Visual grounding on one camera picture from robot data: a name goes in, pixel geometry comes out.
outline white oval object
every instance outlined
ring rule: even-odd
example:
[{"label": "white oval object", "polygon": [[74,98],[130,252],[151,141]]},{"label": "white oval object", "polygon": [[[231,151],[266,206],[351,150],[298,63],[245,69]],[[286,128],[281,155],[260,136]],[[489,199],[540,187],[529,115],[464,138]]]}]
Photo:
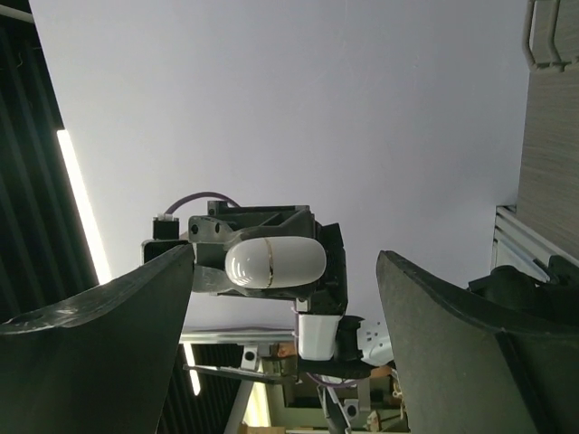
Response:
[{"label": "white oval object", "polygon": [[326,271],[326,251],[304,237],[254,238],[229,249],[225,272],[245,288],[288,288],[315,282]]}]

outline led light strip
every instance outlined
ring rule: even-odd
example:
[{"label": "led light strip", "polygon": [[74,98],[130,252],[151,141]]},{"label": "led light strip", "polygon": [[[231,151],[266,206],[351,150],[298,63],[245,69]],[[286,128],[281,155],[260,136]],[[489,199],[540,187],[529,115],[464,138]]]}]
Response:
[{"label": "led light strip", "polygon": [[97,271],[97,278],[99,279],[99,283],[103,285],[110,282],[112,277],[110,275],[107,255],[102,245],[102,239],[100,238],[99,227],[97,226],[97,221],[94,218],[92,206],[90,206],[87,189],[84,185],[84,182],[82,181],[81,168],[79,167],[79,162],[76,158],[74,146],[72,145],[71,136],[69,135],[68,131],[65,129],[58,131],[57,137],[61,146],[62,157],[64,158],[64,164],[66,165],[66,171],[68,172],[69,179],[71,180],[74,200],[76,201],[76,206],[79,209],[79,214],[81,216],[82,228],[84,229],[84,234],[87,237],[87,242],[89,244],[92,262],[94,264],[94,268]]},{"label": "led light strip", "polygon": [[[183,344],[183,348],[185,349],[185,359],[187,360],[187,364],[189,366],[195,366],[195,356],[193,354],[193,347],[191,344]],[[201,383],[199,382],[199,374],[197,371],[189,371],[189,375],[191,376],[191,384],[193,385],[193,393],[197,396],[201,393]]]}]

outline wire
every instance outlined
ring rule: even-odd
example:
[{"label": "wire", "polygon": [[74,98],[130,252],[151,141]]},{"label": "wire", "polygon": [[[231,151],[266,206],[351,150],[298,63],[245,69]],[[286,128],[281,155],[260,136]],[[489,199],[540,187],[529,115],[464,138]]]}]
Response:
[{"label": "wire", "polygon": [[185,205],[186,203],[190,203],[192,201],[196,201],[197,199],[204,199],[204,198],[213,198],[213,199],[221,199],[222,201],[226,201],[231,206],[235,208],[240,208],[240,205],[234,201],[231,197],[226,196],[225,194],[217,193],[217,192],[200,192],[200,193],[193,193],[179,199],[177,202],[173,203],[169,206],[165,214],[173,214],[177,211],[181,206]]}]

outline purple cable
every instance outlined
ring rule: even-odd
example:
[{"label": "purple cable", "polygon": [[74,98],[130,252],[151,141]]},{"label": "purple cable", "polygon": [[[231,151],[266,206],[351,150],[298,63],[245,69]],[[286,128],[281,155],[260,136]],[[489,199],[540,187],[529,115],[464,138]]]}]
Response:
[{"label": "purple cable", "polygon": [[185,205],[186,203],[190,203],[192,201],[196,201],[197,199],[204,199],[204,198],[221,199],[222,201],[226,201],[228,204],[234,206],[235,208],[240,207],[240,205],[236,201],[234,201],[231,197],[226,196],[225,194],[217,192],[200,192],[189,194],[188,196],[179,199],[177,202],[173,203],[166,209],[165,214],[172,214],[175,211],[177,211],[182,205]]}]

